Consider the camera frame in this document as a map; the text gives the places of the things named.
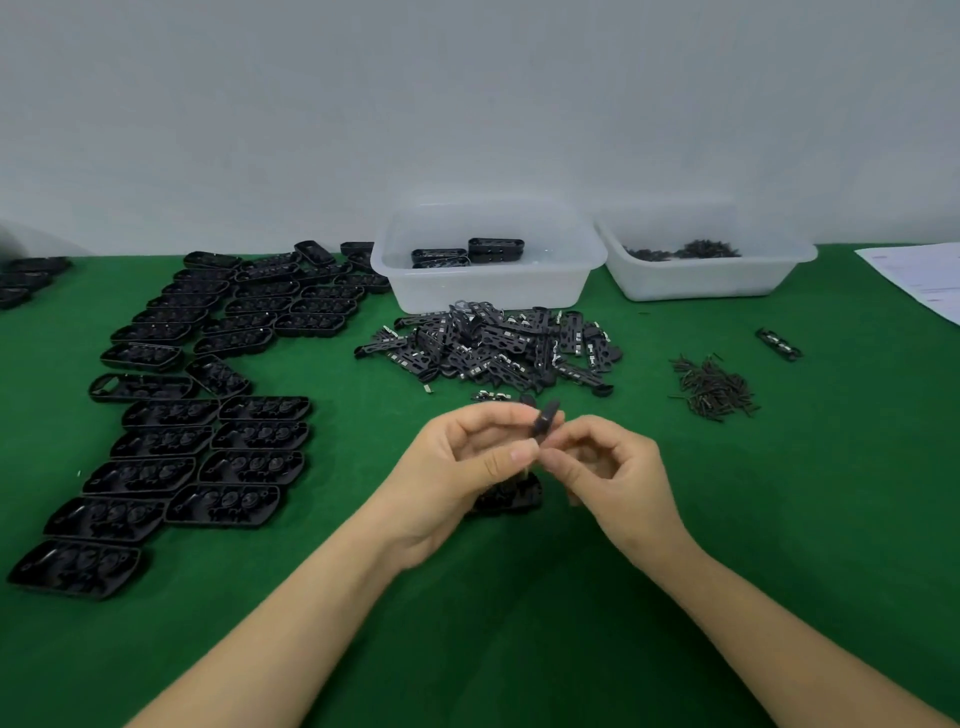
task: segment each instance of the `green tablecloth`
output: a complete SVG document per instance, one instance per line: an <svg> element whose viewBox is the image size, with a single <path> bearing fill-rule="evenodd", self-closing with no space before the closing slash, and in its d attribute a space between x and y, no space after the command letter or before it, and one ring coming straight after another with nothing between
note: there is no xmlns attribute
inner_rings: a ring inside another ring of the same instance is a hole
<svg viewBox="0 0 960 728"><path fill-rule="evenodd" d="M40 540L121 434L86 394L110 333L174 257L79 259L0 312L4 570ZM578 308L624 353L599 400L553 390L658 440L689 528L711 553L924 700L960 717L960 331L827 246L772 296L631 303L595 271ZM640 311L649 315L639 315ZM427 419L435 394L352 349L400 311L369 297L332 340L281 340L232 363L258 394L316 403L312 467L257 531L167 528L153 563L90 603L0 585L0 722L115 726L191 665L342 522ZM806 353L787 363L754 338ZM692 416L668 357L717 352L763 409ZM699 630L547 480L538 512L464 524L387 592L307 720L321 726L769 725Z"/></svg>

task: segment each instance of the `white wall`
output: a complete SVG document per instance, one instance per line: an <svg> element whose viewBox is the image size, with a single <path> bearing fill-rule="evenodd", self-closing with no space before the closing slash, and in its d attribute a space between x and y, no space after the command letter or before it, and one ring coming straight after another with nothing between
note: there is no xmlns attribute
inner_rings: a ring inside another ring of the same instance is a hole
<svg viewBox="0 0 960 728"><path fill-rule="evenodd" d="M509 191L960 238L955 0L2 7L0 240L40 254L336 244Z"/></svg>

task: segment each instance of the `paper sheet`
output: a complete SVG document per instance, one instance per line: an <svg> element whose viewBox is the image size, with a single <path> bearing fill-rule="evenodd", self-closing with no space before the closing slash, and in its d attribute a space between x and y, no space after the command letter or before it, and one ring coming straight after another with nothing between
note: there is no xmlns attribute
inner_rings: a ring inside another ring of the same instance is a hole
<svg viewBox="0 0 960 728"><path fill-rule="evenodd" d="M960 243L864 248L856 254L927 308L960 325Z"/></svg>

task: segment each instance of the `translucent plastic tub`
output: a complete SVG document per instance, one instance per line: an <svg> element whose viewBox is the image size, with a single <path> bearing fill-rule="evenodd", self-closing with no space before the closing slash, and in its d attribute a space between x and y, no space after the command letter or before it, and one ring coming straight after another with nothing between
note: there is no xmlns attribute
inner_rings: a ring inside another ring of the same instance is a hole
<svg viewBox="0 0 960 728"><path fill-rule="evenodd" d="M812 243L761 229L727 203L660 203L604 210L595 226L607 246L607 268L631 301L765 296L797 265L817 256ZM742 257L652 263L627 253L677 251L698 240L730 243Z"/></svg>
<svg viewBox="0 0 960 728"><path fill-rule="evenodd" d="M467 268L413 268L417 248L466 248L472 237L520 238L514 263ZM390 279L407 313L451 303L489 301L498 308L567 308L577 303L593 268L607 251L575 210L545 200L499 200L419 205L397 211L373 246L371 265Z"/></svg>

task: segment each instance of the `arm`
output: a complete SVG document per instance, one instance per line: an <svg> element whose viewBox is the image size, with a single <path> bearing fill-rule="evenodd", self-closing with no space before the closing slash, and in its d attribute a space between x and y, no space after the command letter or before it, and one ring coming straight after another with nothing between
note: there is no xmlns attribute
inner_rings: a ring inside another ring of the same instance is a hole
<svg viewBox="0 0 960 728"><path fill-rule="evenodd" d="M360 510L129 728L300 725L391 581L436 551L479 494L536 459L536 417L487 402L427 423Z"/></svg>
<svg viewBox="0 0 960 728"><path fill-rule="evenodd" d="M956 726L704 553L652 440L582 417L543 442L540 460L704 630L780 728Z"/></svg>

